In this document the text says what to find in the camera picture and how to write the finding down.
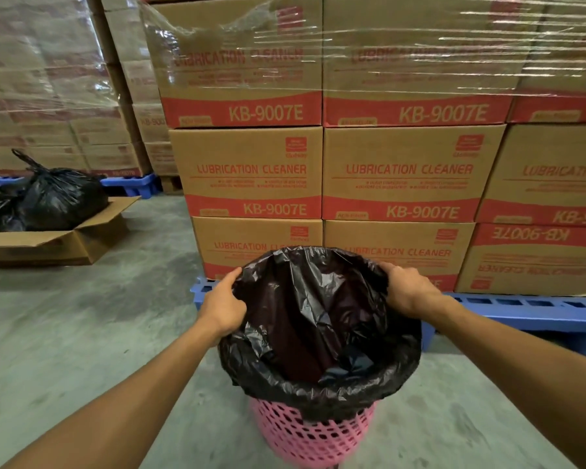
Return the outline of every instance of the blue plastic pallet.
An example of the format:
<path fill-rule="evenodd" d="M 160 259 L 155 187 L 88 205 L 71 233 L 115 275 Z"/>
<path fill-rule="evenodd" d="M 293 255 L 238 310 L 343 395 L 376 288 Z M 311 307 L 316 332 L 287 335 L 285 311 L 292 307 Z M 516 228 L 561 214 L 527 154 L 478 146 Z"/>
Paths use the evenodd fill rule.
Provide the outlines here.
<path fill-rule="evenodd" d="M 160 192 L 156 183 L 156 174 L 151 173 L 142 178 L 104 178 L 100 182 L 102 186 L 124 188 L 126 196 L 141 196 L 141 199 L 150 199 Z M 0 186 L 13 184 L 23 178 L 0 178 Z"/>
<path fill-rule="evenodd" d="M 204 295 L 216 281 L 198 277 L 191 287 L 193 302 L 200 309 Z M 511 296 L 501 294 L 447 293 L 467 309 L 521 331 L 555 331 L 565 334 L 565 344 L 586 355 L 586 298 Z M 436 330 L 422 323 L 422 349 L 426 351 Z"/>

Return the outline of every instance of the person's right arm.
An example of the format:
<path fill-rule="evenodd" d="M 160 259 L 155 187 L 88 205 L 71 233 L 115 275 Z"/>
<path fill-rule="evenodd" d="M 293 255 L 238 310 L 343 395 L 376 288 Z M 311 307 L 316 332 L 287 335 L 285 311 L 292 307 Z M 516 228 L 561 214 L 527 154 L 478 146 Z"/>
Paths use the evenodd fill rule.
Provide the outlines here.
<path fill-rule="evenodd" d="M 586 357 L 470 312 L 414 268 L 381 267 L 391 307 L 449 338 L 547 440 L 586 469 Z"/>

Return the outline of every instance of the gray floor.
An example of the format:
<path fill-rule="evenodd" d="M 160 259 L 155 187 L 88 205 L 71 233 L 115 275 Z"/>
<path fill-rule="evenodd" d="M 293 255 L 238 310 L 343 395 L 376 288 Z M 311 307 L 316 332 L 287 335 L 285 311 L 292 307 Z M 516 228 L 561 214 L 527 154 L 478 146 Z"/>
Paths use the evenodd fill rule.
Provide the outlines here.
<path fill-rule="evenodd" d="M 94 266 L 0 270 L 0 464 L 145 364 L 195 318 L 201 272 L 181 197 L 140 201 L 131 235 Z M 573 467 L 441 338 L 382 401 L 345 469 Z M 211 350 L 144 464 L 278 469 L 247 399 Z"/>

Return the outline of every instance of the black trash bag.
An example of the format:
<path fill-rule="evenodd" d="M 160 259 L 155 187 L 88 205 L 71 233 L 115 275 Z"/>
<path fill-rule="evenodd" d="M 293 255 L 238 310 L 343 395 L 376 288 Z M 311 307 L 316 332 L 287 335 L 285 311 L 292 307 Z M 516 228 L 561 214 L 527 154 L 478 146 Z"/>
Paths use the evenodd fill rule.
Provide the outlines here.
<path fill-rule="evenodd" d="M 351 419 L 419 365 L 421 322 L 388 309 L 387 287 L 380 267 L 351 252 L 268 252 L 234 283 L 247 315 L 219 343 L 222 367 L 247 395 L 306 421 Z"/>
<path fill-rule="evenodd" d="M 24 232 L 26 227 L 19 216 L 19 204 L 25 194 L 27 181 L 0 186 L 0 232 Z"/>
<path fill-rule="evenodd" d="M 47 169 L 16 149 L 33 176 L 19 205 L 28 231 L 72 230 L 109 205 L 100 180 L 75 169 Z"/>

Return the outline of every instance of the open cardboard box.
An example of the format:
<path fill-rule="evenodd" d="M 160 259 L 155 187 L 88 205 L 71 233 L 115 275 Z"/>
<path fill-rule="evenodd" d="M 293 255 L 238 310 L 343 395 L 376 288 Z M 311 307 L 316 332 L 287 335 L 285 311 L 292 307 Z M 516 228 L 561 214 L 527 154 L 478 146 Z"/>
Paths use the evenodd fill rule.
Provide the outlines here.
<path fill-rule="evenodd" d="M 0 267 L 91 265 L 127 233 L 122 212 L 139 197 L 110 197 L 109 207 L 74 230 L 0 232 Z"/>

